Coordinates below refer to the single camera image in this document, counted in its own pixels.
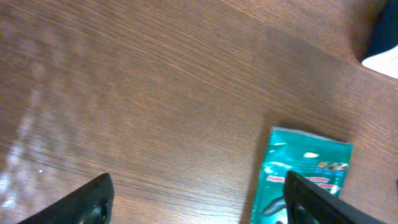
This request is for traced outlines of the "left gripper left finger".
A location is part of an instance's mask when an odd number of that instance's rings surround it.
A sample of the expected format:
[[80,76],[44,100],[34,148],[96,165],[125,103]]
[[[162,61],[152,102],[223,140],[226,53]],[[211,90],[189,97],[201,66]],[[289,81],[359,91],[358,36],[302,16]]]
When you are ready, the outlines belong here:
[[114,187],[104,173],[19,224],[110,224]]

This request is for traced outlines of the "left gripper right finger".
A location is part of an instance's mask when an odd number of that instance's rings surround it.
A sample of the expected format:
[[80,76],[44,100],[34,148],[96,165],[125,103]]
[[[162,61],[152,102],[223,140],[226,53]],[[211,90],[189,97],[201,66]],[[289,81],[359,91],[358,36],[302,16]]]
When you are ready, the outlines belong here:
[[383,224],[294,171],[285,177],[288,223]]

